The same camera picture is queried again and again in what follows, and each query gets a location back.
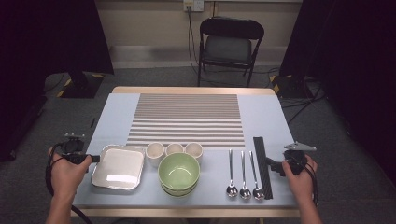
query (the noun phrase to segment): wooden table edge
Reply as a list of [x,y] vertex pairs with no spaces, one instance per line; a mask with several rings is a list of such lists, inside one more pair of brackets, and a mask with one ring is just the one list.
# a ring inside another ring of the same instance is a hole
[[298,208],[80,208],[88,217],[299,217]]
[[275,92],[271,89],[210,88],[210,87],[128,87],[128,86],[118,86],[113,89],[112,93],[275,95]]

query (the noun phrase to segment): spoon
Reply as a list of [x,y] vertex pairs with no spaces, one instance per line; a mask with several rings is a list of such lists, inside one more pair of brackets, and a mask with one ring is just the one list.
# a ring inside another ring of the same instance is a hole
[[255,199],[261,200],[262,198],[264,198],[264,192],[262,191],[261,188],[259,188],[259,185],[257,184],[256,170],[254,169],[253,153],[249,151],[249,155],[251,161],[251,168],[253,169],[254,184],[256,185],[256,188],[253,190],[253,196]]
[[245,151],[241,151],[241,157],[242,157],[242,175],[244,177],[244,186],[239,191],[239,194],[243,199],[250,199],[251,193],[250,190],[247,188],[247,182],[245,177]]
[[233,184],[233,150],[232,149],[230,149],[230,176],[231,176],[231,182],[230,182],[230,186],[228,186],[227,188],[227,194],[230,197],[235,197],[238,194],[238,189]]

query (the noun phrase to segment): white tray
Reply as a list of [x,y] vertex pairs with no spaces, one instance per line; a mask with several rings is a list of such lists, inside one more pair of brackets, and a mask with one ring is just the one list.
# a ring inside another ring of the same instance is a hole
[[142,147],[107,146],[93,170],[92,183],[109,189],[134,189],[140,183],[144,160]]

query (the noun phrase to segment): black chair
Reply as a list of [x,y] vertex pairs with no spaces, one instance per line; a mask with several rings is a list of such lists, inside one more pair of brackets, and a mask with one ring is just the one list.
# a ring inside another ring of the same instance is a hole
[[[247,85],[250,84],[259,45],[264,37],[262,26],[252,20],[212,17],[204,20],[200,27],[200,54],[198,86],[201,70],[205,65],[249,69]],[[252,41],[256,46],[252,52]]]

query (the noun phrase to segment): green bowl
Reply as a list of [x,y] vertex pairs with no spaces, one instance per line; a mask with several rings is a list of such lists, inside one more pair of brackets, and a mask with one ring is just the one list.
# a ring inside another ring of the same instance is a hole
[[158,166],[158,175],[163,189],[174,195],[175,191],[191,191],[200,174],[198,161],[189,154],[179,152],[166,156]]
[[167,187],[165,187],[164,185],[161,185],[161,187],[163,187],[163,190],[171,196],[182,197],[182,196],[189,195],[190,192],[192,192],[192,190],[195,188],[195,186],[197,186],[197,183],[198,183],[198,181],[195,182],[195,184],[192,187],[190,187],[189,189],[183,189],[183,190],[171,190],[171,189],[168,189]]

